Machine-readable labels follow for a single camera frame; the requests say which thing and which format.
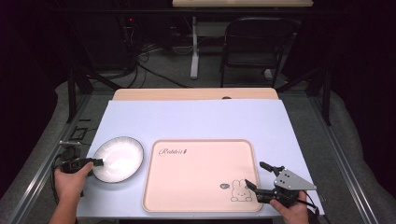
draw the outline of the rabbit logo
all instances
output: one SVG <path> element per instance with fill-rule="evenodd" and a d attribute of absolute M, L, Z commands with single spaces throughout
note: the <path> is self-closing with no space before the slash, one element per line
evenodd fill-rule
<path fill-rule="evenodd" d="M 232 202 L 251 202 L 253 200 L 244 180 L 233 181 L 232 195 Z"/>

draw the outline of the white bowl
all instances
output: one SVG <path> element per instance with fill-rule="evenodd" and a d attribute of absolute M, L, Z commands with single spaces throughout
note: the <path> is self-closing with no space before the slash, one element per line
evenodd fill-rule
<path fill-rule="evenodd" d="M 116 183 L 133 175 L 143 161 L 143 148 L 131 137 L 113 138 L 93 155 L 94 159 L 102 159 L 104 166 L 93 167 L 95 176 L 107 183 Z"/>

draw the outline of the white paper sheet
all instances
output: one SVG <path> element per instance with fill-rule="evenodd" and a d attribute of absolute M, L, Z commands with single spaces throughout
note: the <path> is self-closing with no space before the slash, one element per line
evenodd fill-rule
<path fill-rule="evenodd" d="M 152 145 L 160 139 L 247 139 L 256 162 L 284 165 L 312 182 L 286 109 L 280 100 L 110 101 L 88 157 L 109 139 L 130 136 L 143 146 L 145 159 L 130 178 L 116 184 L 87 178 L 78 217 L 277 217 L 269 204 L 257 213 L 149 213 L 142 198 Z M 257 164 L 263 189 L 273 189 L 273 173 Z M 321 204 L 315 191 L 309 194 Z"/>

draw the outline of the human hand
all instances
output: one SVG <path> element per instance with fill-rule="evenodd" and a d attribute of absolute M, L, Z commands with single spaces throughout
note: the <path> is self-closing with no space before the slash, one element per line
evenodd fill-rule
<path fill-rule="evenodd" d="M 306 202 L 305 192 L 300 191 L 298 199 Z M 295 203 L 291 207 L 287 208 L 276 199 L 271 200 L 270 204 L 283 217 L 286 224 L 308 224 L 308 211 L 306 204 Z"/>
<path fill-rule="evenodd" d="M 77 203 L 79 201 L 85 177 L 92 167 L 93 162 L 90 161 L 74 174 L 63 173 L 59 167 L 55 169 L 55 188 L 60 202 Z"/>

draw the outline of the pink tray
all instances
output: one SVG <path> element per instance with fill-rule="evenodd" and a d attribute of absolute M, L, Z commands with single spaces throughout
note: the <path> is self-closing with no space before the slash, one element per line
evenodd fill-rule
<path fill-rule="evenodd" d="M 160 140 L 151 152 L 143 206 L 149 212 L 256 212 L 245 179 L 259 186 L 247 140 Z"/>

